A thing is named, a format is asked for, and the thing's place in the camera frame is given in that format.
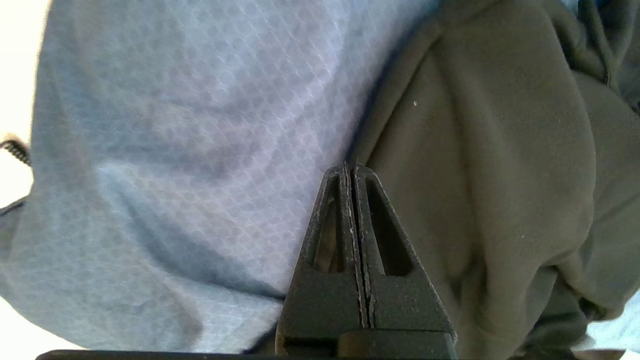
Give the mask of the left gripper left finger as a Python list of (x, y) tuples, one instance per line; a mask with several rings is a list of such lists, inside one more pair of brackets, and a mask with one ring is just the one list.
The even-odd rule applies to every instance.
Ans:
[(347, 165), (323, 175), (275, 335), (275, 353), (335, 357), (341, 335), (362, 329), (361, 259)]

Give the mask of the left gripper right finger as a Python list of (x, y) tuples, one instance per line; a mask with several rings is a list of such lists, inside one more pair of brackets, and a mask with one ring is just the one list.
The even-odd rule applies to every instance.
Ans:
[(352, 187), (366, 326), (455, 335), (378, 175), (357, 164)]

